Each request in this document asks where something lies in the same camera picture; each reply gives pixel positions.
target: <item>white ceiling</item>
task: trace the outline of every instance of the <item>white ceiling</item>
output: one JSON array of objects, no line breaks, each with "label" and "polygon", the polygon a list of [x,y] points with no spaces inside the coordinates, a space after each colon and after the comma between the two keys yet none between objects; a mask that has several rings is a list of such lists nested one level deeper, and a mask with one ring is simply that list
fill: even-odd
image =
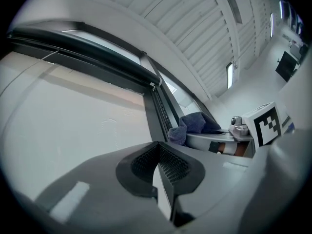
[{"label": "white ceiling", "polygon": [[271,12],[279,21],[279,0],[249,0],[253,15],[244,25],[235,23],[227,0],[110,1],[154,25],[217,97],[227,90],[226,65],[234,61],[240,70],[248,69],[270,40]]}]

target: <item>white wall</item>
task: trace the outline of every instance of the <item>white wall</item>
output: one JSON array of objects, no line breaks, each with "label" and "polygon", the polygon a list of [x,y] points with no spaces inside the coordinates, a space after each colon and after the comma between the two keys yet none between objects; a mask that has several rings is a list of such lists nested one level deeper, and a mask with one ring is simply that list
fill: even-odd
[{"label": "white wall", "polygon": [[279,96],[286,81],[275,71],[277,60],[282,58],[284,51],[290,53],[288,42],[276,32],[251,68],[241,71],[239,81],[219,98],[205,103],[222,128],[229,127],[233,116],[241,116],[271,101],[277,104],[281,123],[287,118]]},{"label": "white wall", "polygon": [[28,0],[12,27],[58,19],[83,21],[123,39],[168,69],[201,101],[208,99],[168,38],[141,16],[109,0]]},{"label": "white wall", "polygon": [[151,66],[150,61],[146,56],[142,56],[140,58],[140,64],[142,67],[146,68],[147,70],[151,71],[153,74],[156,75],[154,68]]},{"label": "white wall", "polygon": [[1,161],[32,200],[89,158],[152,141],[143,97],[71,69],[10,53],[0,62]]},{"label": "white wall", "polygon": [[312,128],[312,49],[306,55],[296,74],[280,91],[296,129]]}]

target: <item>dark window trim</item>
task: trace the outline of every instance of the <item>dark window trim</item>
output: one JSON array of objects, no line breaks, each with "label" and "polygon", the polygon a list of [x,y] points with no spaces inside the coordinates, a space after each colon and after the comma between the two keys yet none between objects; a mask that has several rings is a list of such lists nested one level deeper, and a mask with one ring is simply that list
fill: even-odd
[{"label": "dark window trim", "polygon": [[152,141],[168,141],[166,128],[162,123],[162,119],[158,113],[159,103],[154,100],[155,92],[146,90],[143,96],[147,123],[150,129]]},{"label": "dark window trim", "polygon": [[284,127],[287,122],[290,120],[291,118],[289,116],[287,116],[287,118],[284,120],[284,122],[282,123],[282,127]]},{"label": "dark window trim", "polygon": [[168,141],[168,131],[170,129],[170,126],[168,125],[168,123],[166,122],[166,116],[164,114],[165,109],[163,108],[163,106],[161,105],[161,103],[159,102],[161,100],[158,91],[155,91],[155,93],[152,94],[152,99],[154,102],[155,108],[156,108],[156,113],[161,125],[161,129],[163,131],[165,140]]},{"label": "dark window trim", "polygon": [[[156,75],[161,77],[161,74],[159,73],[159,71],[156,68],[152,59],[145,52],[144,52],[144,55],[147,58],[147,60],[149,61],[152,68],[154,69]],[[171,122],[173,123],[174,121],[176,121],[176,124],[174,123],[174,125],[175,125],[174,127],[177,127],[179,119],[184,116],[184,113],[183,113],[182,109],[180,108],[180,105],[178,104],[176,98],[171,93],[167,84],[164,81],[162,81],[162,83],[159,87],[160,87],[160,90],[158,89],[159,94],[163,94],[165,96],[165,100],[168,102],[168,105],[171,109],[171,112],[173,113],[175,120],[171,119]]]},{"label": "dark window trim", "polygon": [[30,24],[31,26],[42,27],[45,29],[52,29],[57,31],[66,31],[66,30],[81,30],[92,35],[103,38],[111,43],[129,51],[137,57],[141,57],[143,52],[133,45],[127,43],[126,41],[91,25],[88,25],[82,21],[61,21],[61,20],[53,20],[53,21],[44,21],[37,22],[34,24]]}]

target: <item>window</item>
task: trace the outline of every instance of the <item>window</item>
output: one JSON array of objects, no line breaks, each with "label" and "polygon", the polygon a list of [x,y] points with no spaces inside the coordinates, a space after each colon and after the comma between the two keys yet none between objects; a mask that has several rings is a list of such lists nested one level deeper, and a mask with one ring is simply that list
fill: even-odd
[{"label": "window", "polygon": [[189,94],[187,94],[182,88],[166,77],[163,73],[161,73],[161,76],[177,100],[184,115],[201,111],[195,100]]}]

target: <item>white robotic part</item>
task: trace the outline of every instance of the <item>white robotic part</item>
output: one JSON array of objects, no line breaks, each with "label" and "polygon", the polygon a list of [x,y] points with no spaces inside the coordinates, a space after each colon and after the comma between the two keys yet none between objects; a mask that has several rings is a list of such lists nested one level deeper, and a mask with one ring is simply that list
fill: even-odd
[{"label": "white robotic part", "polygon": [[237,149],[237,142],[226,143],[223,154],[234,155]]}]

